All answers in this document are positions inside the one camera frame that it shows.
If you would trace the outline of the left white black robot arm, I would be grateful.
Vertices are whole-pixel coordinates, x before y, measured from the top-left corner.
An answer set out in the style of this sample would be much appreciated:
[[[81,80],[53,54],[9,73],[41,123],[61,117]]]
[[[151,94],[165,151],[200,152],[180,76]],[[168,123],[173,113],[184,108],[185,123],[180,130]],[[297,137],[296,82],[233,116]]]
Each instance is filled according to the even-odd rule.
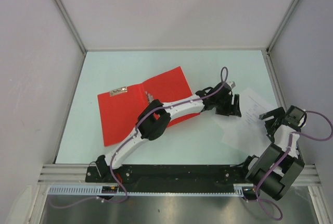
[[[234,87],[234,81],[220,82],[214,88],[205,88],[178,101],[162,103],[158,99],[153,100],[116,149],[97,158],[98,178],[103,182],[111,181],[123,161],[146,142],[161,137],[172,120],[212,109],[218,115],[241,117],[239,95],[233,94]]]

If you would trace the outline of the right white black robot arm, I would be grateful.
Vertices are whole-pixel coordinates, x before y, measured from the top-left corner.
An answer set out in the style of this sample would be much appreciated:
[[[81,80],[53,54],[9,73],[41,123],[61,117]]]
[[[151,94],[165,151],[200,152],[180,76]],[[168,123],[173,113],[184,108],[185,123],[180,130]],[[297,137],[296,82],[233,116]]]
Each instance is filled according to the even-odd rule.
[[[260,114],[270,144],[260,157],[249,156],[240,169],[246,183],[258,186],[272,199],[280,200],[304,168],[296,152],[298,132],[305,125],[306,112],[296,106],[283,107]]]

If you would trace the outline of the red file folder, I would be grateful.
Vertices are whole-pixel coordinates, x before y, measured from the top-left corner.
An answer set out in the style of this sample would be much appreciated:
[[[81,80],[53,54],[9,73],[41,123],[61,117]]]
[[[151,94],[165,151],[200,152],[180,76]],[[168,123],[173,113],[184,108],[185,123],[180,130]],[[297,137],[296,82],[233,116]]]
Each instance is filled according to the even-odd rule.
[[[190,96],[192,91],[180,66],[142,83],[127,86],[127,93],[97,95],[104,146],[123,141],[150,101],[173,102]]]

